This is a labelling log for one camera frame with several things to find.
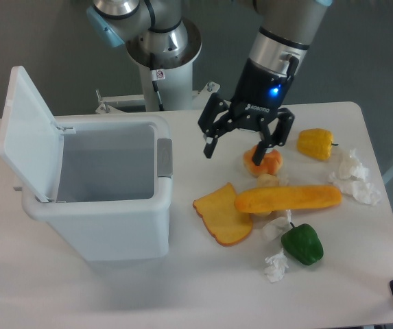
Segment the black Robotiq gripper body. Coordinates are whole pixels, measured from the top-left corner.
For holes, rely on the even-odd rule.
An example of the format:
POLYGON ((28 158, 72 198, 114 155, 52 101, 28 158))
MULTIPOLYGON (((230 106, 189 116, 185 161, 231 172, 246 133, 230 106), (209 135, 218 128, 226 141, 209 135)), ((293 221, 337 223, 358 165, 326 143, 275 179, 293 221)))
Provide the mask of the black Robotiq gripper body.
POLYGON ((294 115, 282 107, 284 98, 294 81, 294 59, 288 61, 287 73, 277 75, 251 59, 247 59, 235 93, 231 99, 231 120, 240 128, 269 132, 269 123, 277 120, 274 132, 287 134, 294 115))

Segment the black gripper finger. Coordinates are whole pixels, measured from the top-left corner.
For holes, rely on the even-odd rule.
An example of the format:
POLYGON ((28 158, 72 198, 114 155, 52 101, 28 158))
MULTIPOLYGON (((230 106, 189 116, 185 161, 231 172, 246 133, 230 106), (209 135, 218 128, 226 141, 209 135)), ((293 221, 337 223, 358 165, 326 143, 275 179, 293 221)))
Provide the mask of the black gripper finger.
POLYGON ((218 93, 213 93, 207 101, 198 125, 204 134, 206 145, 204 155, 211 158, 218 138, 240 128, 239 122, 244 114, 244 102, 232 102, 230 105, 218 93))
POLYGON ((257 144, 257 148, 252 156, 252 162, 259 166, 266 151, 274 146, 283 146, 291 131, 295 116, 288 108, 279 108, 273 119, 261 118, 259 121, 259 134, 261 141, 257 144), (270 131, 269 124, 277 121, 275 130, 270 131))

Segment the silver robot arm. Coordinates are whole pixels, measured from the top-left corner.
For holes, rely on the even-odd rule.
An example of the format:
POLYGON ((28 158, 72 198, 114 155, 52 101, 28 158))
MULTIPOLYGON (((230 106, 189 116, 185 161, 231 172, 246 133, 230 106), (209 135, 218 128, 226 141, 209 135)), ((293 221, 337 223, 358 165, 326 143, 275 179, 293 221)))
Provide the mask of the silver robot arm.
MULTIPOLYGON (((198 120, 210 158, 218 139, 236 129, 260 134, 252 155, 259 165, 268 149, 284 145, 294 115, 284 98, 330 1, 247 1, 263 21, 231 99, 212 93, 198 120)), ((124 46, 138 65, 149 111, 184 110, 192 104, 193 61, 202 48, 198 28, 180 1, 94 1, 86 11, 100 38, 124 46)))

